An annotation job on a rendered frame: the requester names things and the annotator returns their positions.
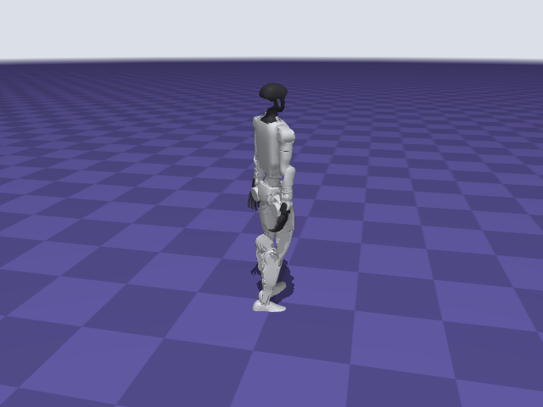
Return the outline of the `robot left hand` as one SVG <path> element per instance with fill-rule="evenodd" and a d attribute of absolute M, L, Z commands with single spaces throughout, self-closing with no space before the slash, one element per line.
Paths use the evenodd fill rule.
<path fill-rule="evenodd" d="M 262 181 L 263 181 L 263 180 L 262 180 Z M 253 178 L 252 187 L 255 187 L 255 178 Z M 252 199 L 251 199 L 251 198 L 252 198 Z M 250 200 L 251 200 L 251 209 L 254 209 L 254 206 L 255 206 L 255 210 L 257 210 L 257 208 L 256 208 L 256 201 L 255 201 L 255 203 L 254 203 L 254 199 L 253 199 L 253 197 L 252 197 L 251 191 L 250 191 L 250 193 L 249 193 L 249 201 L 248 201 L 248 207 L 249 207 L 249 208 L 250 208 Z M 253 204 L 254 204 L 254 205 L 253 205 Z M 260 201 L 257 202 L 257 204 L 258 204 L 258 208 L 259 208 L 259 207 L 260 207 L 260 206 L 259 206 Z"/>

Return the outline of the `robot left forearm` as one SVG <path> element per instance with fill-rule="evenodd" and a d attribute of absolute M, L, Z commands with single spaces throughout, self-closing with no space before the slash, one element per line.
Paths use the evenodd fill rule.
<path fill-rule="evenodd" d="M 263 180 L 265 177 L 265 172 L 260 168 L 259 160 L 256 155 L 254 155 L 254 164 L 255 164 L 255 172 L 254 172 L 254 178 L 255 178 L 255 186 L 259 185 L 260 181 Z"/>

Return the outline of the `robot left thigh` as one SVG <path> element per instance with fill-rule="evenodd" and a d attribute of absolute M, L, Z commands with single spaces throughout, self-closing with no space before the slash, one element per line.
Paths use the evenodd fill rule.
<path fill-rule="evenodd" d="M 251 189 L 251 194 L 253 199 L 256 202 L 260 201 L 259 204 L 259 215 L 260 223 L 263 228 L 263 234 L 258 236 L 256 239 L 256 247 L 261 251 L 266 251 L 268 248 L 272 247 L 273 239 L 275 237 L 275 232 L 269 231 L 269 229 L 275 228 L 276 219 L 272 216 L 271 206 L 263 203 L 258 196 L 258 186 L 255 186 Z"/>

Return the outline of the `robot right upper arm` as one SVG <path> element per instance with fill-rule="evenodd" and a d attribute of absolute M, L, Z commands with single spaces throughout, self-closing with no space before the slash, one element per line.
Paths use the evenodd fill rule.
<path fill-rule="evenodd" d="M 293 144 L 295 140 L 294 131 L 287 126 L 280 125 L 277 127 L 277 141 L 279 142 L 279 171 L 284 177 L 288 167 L 293 167 L 289 163 L 293 154 Z"/>

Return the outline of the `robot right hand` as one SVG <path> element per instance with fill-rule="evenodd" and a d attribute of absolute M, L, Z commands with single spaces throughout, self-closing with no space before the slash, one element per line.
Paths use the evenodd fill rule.
<path fill-rule="evenodd" d="M 272 232 L 277 232 L 277 231 L 280 231 L 283 229 L 284 225 L 286 224 L 287 220 L 288 220 L 288 214 L 290 214 L 290 210 L 287 210 L 287 204 L 286 203 L 282 203 L 281 205 L 281 208 L 280 208 L 280 212 L 281 212 L 281 215 L 279 216 L 278 220 L 277 220 L 277 224 L 275 226 L 274 229 L 269 229 L 269 231 L 272 231 Z"/>

